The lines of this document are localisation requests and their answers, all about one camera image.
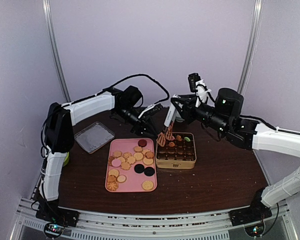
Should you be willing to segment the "green round cookie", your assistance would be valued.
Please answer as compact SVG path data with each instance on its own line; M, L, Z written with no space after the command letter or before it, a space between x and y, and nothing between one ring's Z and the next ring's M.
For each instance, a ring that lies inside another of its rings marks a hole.
M191 139L190 139L189 137L187 137L187 136L184 137L184 140L185 140L186 142L190 142L190 141L191 141Z

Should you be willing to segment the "silver metal tin lid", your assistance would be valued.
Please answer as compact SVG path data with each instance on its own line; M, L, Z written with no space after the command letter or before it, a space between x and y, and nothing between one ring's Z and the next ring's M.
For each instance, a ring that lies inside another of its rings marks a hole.
M88 154L92 154L115 138L115 133L101 122L94 122L74 135L75 141Z

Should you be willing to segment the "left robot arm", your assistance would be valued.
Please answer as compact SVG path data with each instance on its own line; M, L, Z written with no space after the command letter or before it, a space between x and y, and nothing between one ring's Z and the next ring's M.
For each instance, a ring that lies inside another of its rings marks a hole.
M38 210L51 222L62 218L62 211L58 207L59 182L64 160L75 143L73 127L76 124L99 113L111 111L131 124L131 132L137 136L154 138L159 133L152 116L163 108L162 102L170 97L166 96L138 111L136 104L143 99L141 91L132 85L125 90L117 89L116 86L114 83L93 95L64 104L54 102L49 107L40 130L43 163L36 201L39 203Z

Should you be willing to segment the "black sandwich cookie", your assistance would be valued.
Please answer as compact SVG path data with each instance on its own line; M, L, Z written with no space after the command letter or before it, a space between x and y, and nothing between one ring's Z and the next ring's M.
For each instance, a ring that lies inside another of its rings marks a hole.
M142 174L145 170L145 167L143 164L136 164L134 166L134 171L137 173L137 174Z
M155 169L153 167L146 167L143 172L147 177L151 177L155 174Z

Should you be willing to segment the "pink tray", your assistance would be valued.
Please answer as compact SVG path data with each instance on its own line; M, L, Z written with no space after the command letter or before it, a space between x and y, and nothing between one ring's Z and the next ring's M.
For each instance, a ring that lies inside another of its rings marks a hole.
M145 147L138 146L138 141L145 139ZM154 159L154 142L150 138L121 138L115 139L110 143L107 170L105 175L105 188L107 182L118 182L116 191L111 193L141 193L152 192L157 187L157 170ZM113 167L112 160L121 160L120 167ZM136 173L134 166L137 164L144 165L144 168L152 167L155 170L153 176L146 176L143 173ZM152 181L154 188L152 190L143 190L142 183Z

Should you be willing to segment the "gold cookie tin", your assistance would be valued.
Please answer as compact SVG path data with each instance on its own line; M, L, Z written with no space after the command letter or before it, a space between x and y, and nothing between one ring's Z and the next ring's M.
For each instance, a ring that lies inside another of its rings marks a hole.
M174 140L167 140L165 146L156 144L156 166L161 169L193 169L197 161L194 135L190 132L173 132L172 135ZM184 137L189 137L191 141L185 141Z

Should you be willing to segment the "pink round cookie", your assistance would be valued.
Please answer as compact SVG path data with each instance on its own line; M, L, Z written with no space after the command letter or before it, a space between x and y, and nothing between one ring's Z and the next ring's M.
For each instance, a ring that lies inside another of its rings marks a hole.
M121 162L120 159L113 159L113 160L111 161L111 164L112 164L113 167L118 168L118 167L121 166L122 162Z

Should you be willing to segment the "yellow round cookie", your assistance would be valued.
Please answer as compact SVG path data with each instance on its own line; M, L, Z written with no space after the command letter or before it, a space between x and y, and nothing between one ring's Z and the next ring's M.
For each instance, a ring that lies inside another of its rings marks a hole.
M145 191L150 191L154 188L154 183L150 180L146 180L142 183L141 187Z

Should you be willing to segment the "swirl butter cookie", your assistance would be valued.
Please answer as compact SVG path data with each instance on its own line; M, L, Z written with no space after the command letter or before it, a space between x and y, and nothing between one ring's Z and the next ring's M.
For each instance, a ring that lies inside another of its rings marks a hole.
M110 192L115 192L119 188L119 183L117 181L107 182L106 188Z

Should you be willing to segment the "green bowl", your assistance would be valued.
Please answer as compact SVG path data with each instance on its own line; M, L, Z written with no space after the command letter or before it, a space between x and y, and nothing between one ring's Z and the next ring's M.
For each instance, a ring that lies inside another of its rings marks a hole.
M65 159L63 161L63 165L62 166L65 167L69 163L69 160L70 160L70 153L68 152L66 154L66 157L65 157Z

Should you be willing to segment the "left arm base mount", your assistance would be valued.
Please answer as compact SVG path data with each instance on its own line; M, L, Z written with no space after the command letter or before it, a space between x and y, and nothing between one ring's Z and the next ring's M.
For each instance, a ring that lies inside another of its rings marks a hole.
M56 223L64 227L76 227L80 213L75 210L64 208L52 208L47 205L40 205L35 214L37 219L46 222Z

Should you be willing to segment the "aluminium corner post right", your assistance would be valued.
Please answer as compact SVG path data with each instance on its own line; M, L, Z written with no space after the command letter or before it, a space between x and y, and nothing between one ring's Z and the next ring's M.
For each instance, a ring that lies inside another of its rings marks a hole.
M263 5L264 5L263 0L254 1L248 44L247 44L245 59L243 62L238 87L237 87L237 91L241 95L244 95L247 90L247 86L251 74L252 60L258 44Z

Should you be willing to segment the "aluminium corner post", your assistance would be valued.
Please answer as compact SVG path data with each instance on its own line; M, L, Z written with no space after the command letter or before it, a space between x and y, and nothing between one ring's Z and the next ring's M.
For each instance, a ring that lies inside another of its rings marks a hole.
M57 74L57 78L60 84L61 92L67 102L71 101L70 93L68 90L68 86L65 80L63 68L62 68L62 63L58 51L58 45L57 45L57 40L56 40L56 35L55 35L55 30L54 30L54 25L53 25L53 17L52 17L52 12L51 12L51 1L50 0L43 0L42 1L42 6L43 6L43 13L45 17L45 22L46 22L46 27L47 27L47 32L49 36L49 41L50 41L50 46L51 46L51 51L52 51L52 56L53 56L53 62Z
M243 62L238 87L237 87L237 91L241 95L244 95L247 90L247 86L251 74L252 60L258 44L263 5L264 5L263 0L254 1L248 44L247 44L245 59Z

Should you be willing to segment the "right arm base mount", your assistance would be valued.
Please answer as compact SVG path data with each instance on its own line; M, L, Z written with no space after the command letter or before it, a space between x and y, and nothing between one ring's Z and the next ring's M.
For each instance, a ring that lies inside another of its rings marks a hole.
M232 226L246 225L253 222L260 222L272 216L272 211L268 207L249 206L231 210L229 218Z

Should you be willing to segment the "aluminium corner post left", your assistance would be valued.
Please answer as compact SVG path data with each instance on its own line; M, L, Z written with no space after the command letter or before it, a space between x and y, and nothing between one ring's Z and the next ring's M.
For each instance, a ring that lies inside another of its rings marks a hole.
M51 1L50 0L43 0L42 1L42 6L43 6L43 13L45 17L45 22L46 22L46 27L47 27L47 32L49 36L49 41L50 41L50 46L51 46L51 51L52 51L52 56L53 56L53 62L57 74L57 78L60 84L61 92L67 102L71 101L70 93L68 90L68 86L65 80L63 68L62 68L62 63L58 51L58 45L57 45L57 40L56 40L56 35L55 35L55 30L54 30L54 25L53 25L53 17L52 17L52 12L51 12Z

